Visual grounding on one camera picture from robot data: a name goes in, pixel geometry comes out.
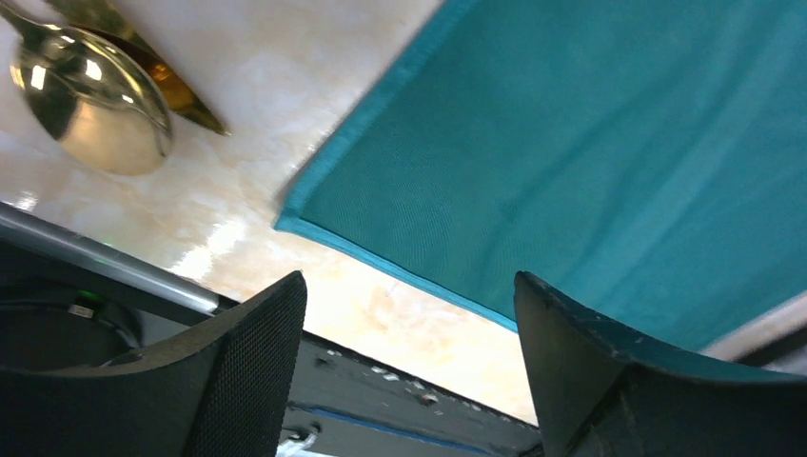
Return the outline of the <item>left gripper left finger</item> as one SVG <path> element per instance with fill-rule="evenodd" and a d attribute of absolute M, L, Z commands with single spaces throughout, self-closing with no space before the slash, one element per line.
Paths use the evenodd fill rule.
<path fill-rule="evenodd" d="M 5 456 L 271 456 L 307 290 L 289 273 L 242 304 L 101 366 L 1 371 Z"/>

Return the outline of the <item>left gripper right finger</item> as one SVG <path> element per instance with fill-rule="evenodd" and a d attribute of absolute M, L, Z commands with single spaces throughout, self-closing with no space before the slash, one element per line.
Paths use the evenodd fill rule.
<path fill-rule="evenodd" d="M 514 306 L 548 456 L 802 456 L 804 377 L 710 358 L 521 271 Z"/>

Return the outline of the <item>teal cloth napkin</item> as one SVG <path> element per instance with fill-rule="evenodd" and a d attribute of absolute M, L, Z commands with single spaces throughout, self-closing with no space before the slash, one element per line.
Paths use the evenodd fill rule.
<path fill-rule="evenodd" d="M 705 348 L 806 289 L 806 5 L 448 1 L 275 227 L 508 329 L 529 271 Z"/>

